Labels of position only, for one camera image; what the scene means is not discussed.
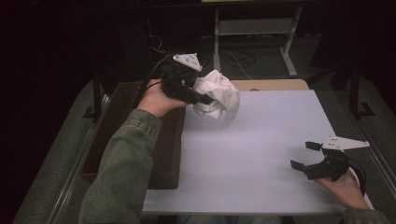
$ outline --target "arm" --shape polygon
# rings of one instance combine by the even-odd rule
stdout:
[[[350,170],[337,181],[328,178],[315,181],[331,192],[340,204],[348,208],[344,213],[345,223],[389,223],[383,213],[371,209],[364,200],[358,182]]]
[[[159,117],[185,103],[167,98],[155,85],[111,137],[98,176],[81,205],[79,223],[139,223],[151,174]]]

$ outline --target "white table surface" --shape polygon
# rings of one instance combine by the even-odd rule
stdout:
[[[332,195],[290,160],[318,163],[305,148],[334,135],[314,91],[241,91],[234,123],[186,112],[178,189],[148,190],[144,214],[337,214]]]

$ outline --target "jacket sleeve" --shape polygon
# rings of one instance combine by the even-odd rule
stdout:
[[[159,119],[135,109],[110,138],[78,223],[139,223],[152,168]]]
[[[347,209],[344,213],[345,224],[389,224],[385,215],[371,209]]]

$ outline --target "crumpled white cloth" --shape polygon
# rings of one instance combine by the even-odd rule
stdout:
[[[198,115],[207,114],[219,119],[225,110],[226,115],[221,127],[225,128],[233,123],[239,109],[239,90],[227,77],[219,73],[218,70],[213,70],[205,77],[198,77],[192,89],[214,99],[210,105],[195,104],[192,108]]]

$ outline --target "hand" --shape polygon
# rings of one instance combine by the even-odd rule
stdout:
[[[331,192],[340,204],[348,208],[371,209],[364,200],[358,182],[350,170],[336,181],[332,181],[330,178],[321,178],[315,181]]]
[[[148,86],[160,82],[160,79],[152,79]],[[183,107],[187,104],[183,101],[167,97],[161,90],[161,83],[151,86],[145,91],[143,99],[137,106],[138,109],[145,110],[157,118],[165,115],[169,110]]]

